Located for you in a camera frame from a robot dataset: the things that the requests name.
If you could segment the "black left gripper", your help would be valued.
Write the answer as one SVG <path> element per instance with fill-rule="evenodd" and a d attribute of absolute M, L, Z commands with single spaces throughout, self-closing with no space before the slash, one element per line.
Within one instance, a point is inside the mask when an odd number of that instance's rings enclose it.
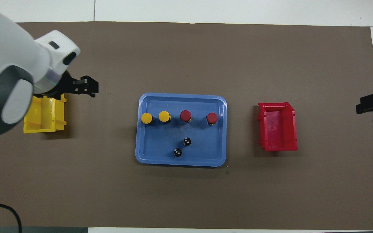
<path fill-rule="evenodd" d="M 72 78 L 69 72 L 64 72 L 61 75 L 60 81 L 52 89 L 52 97 L 61 97 L 64 93 L 74 94 L 78 85 L 84 87 L 81 89 L 81 94 L 88 95 L 92 98 L 96 97 L 99 93 L 99 83 L 90 76 L 82 76 L 81 80 Z"/>

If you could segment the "blue plastic tray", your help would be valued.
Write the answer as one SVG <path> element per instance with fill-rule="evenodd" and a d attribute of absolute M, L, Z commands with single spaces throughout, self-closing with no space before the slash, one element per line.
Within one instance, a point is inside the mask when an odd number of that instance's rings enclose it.
<path fill-rule="evenodd" d="M 191 112 L 190 122 L 180 119 L 183 110 Z M 170 123 L 162 124 L 158 115 L 168 111 Z M 141 122 L 145 112 L 154 116 L 154 125 Z M 209 126 L 206 115 L 217 113 L 219 119 Z M 191 139 L 185 146 L 182 140 Z M 182 156 L 173 155 L 175 148 Z M 144 164 L 219 167 L 227 158 L 227 101 L 217 95 L 145 93 L 139 99 L 136 159 Z"/>

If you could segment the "yellow plastic bin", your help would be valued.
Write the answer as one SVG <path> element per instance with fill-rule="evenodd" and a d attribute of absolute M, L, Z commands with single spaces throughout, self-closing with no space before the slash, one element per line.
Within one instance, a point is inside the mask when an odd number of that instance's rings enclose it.
<path fill-rule="evenodd" d="M 60 100 L 55 98 L 33 96 L 27 114 L 23 118 L 23 133 L 46 133 L 63 131 L 67 122 L 64 120 L 64 94 Z"/>

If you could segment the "red plastic bin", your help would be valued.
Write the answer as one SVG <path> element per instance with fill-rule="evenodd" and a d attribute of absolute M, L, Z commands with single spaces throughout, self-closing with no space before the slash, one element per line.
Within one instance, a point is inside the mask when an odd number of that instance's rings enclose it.
<path fill-rule="evenodd" d="M 297 151 L 296 113 L 288 102 L 259 102 L 259 144 L 265 151 Z"/>

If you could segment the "brown paper table mat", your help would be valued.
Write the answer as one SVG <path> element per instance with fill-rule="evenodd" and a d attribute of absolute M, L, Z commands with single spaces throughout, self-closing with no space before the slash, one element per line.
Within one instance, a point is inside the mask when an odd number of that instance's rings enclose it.
<path fill-rule="evenodd" d="M 76 43 L 73 77 L 99 94 L 66 95 L 67 125 L 0 135 L 0 203 L 24 226 L 373 230 L 370 28 L 134 22 L 22 23 Z M 144 93 L 219 95 L 219 168 L 135 157 Z M 259 102 L 295 110 L 297 151 L 259 144 Z"/>

